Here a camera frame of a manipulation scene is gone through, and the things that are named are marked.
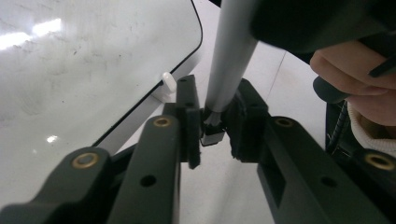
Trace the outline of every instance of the human hand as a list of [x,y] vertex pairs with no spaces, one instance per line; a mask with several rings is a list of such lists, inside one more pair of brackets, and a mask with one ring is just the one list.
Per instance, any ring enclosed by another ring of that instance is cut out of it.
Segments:
[[368,73],[386,58],[358,41],[317,50],[311,68],[346,98],[365,118],[396,132],[396,74],[370,77]]

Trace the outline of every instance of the white clip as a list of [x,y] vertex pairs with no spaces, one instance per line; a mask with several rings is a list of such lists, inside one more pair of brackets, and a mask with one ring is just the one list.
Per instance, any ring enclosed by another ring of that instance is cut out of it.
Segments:
[[172,101],[171,94],[177,90],[177,83],[173,76],[165,72],[163,73],[163,85],[156,90],[152,95],[163,103],[170,103]]

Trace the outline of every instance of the black border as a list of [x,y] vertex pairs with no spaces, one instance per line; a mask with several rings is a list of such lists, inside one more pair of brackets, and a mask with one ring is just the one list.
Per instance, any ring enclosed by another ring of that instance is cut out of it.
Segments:
[[[194,54],[197,50],[198,50],[198,48],[200,48],[201,47],[201,45],[202,45],[202,41],[203,41],[203,39],[204,39],[204,32],[203,32],[203,29],[202,29],[202,24],[201,24],[201,20],[199,19],[199,16],[198,16],[198,12],[197,12],[197,9],[196,9],[196,7],[195,7],[195,4],[192,2],[192,0],[191,0],[191,4],[192,4],[192,7],[194,8],[194,11],[195,11],[195,14],[196,14],[196,16],[197,16],[197,19],[198,19],[198,22],[199,22],[199,26],[200,26],[200,28],[201,28],[201,41],[200,41],[200,43],[199,43],[199,45],[198,45],[198,47],[195,49],[195,50],[193,50],[186,58],[184,58],[184,60],[183,61],[181,61],[174,69],[172,69],[172,71],[170,72],[171,74],[173,74],[184,62],[186,62],[189,58],[190,58],[190,56],[192,55],[192,54]],[[160,87],[161,85],[163,84],[163,82],[162,81],[160,81],[157,85],[155,85],[154,86],[154,88],[152,88],[139,102],[137,102],[137,104],[136,105],[134,105],[124,116],[122,116],[110,129],[108,129],[101,137],[99,137],[99,139],[98,140],[96,140],[96,142],[94,142],[93,144],[92,144],[92,146],[93,147],[97,147],[99,144],[101,144],[126,118],[128,118],[128,116],[130,116],[133,112],[134,112],[134,110],[138,107],[138,106],[140,106],[155,90],[157,90],[157,88],[158,87]]]

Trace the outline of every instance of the sleeve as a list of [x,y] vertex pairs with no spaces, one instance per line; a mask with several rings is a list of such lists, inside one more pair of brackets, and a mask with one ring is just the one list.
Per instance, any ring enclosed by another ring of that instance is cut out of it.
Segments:
[[396,139],[391,139],[385,128],[376,124],[348,104],[348,114],[352,132],[364,148],[370,148],[396,158]]

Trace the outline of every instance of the fingernail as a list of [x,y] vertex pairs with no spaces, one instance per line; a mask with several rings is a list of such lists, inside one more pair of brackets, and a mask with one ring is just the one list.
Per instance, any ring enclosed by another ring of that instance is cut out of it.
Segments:
[[365,95],[382,95],[382,94],[387,93],[388,91],[389,91],[389,89],[370,86],[370,87],[367,87],[364,89],[363,94],[365,94]]

